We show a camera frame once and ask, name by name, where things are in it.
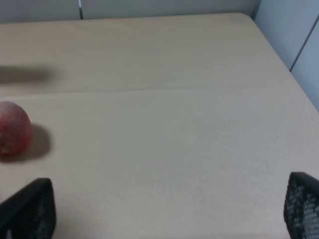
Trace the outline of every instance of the beige table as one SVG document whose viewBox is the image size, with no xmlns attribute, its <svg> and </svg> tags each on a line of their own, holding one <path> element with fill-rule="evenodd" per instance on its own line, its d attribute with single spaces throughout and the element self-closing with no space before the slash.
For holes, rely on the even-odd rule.
<svg viewBox="0 0 319 239">
<path fill-rule="evenodd" d="M 36 139 L 0 198 L 54 184 L 55 239 L 285 239 L 319 117 L 241 14 L 0 25 L 0 96 Z"/>
</svg>

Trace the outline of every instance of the black mesh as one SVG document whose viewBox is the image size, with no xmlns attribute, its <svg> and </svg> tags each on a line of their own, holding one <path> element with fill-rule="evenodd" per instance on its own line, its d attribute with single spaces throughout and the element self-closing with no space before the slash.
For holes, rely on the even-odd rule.
<svg viewBox="0 0 319 239">
<path fill-rule="evenodd" d="M 292 239 L 319 239 L 319 181 L 305 173 L 291 173 L 284 219 Z"/>
<path fill-rule="evenodd" d="M 6 218 L 0 228 L 1 239 L 52 238 L 56 214 L 51 183 L 29 185 L 28 189 L 8 199 L 2 207 L 5 209 L 0 216 Z"/>
</svg>

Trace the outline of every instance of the red apple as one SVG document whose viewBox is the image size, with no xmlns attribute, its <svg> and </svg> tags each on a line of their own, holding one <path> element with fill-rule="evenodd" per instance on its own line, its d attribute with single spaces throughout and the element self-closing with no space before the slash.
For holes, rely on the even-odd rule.
<svg viewBox="0 0 319 239">
<path fill-rule="evenodd" d="M 24 109 L 13 102 L 0 102 L 0 157 L 23 151 L 31 135 L 31 122 Z"/>
</svg>

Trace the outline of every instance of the table surface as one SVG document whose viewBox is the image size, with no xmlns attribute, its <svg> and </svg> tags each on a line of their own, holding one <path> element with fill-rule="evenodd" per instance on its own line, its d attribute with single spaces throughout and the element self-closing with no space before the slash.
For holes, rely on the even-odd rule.
<svg viewBox="0 0 319 239">
<path fill-rule="evenodd" d="M 53 181 L 55 239 L 285 239 L 318 113 L 242 14 L 0 25 L 0 100 L 34 125 L 0 199 Z"/>
</svg>

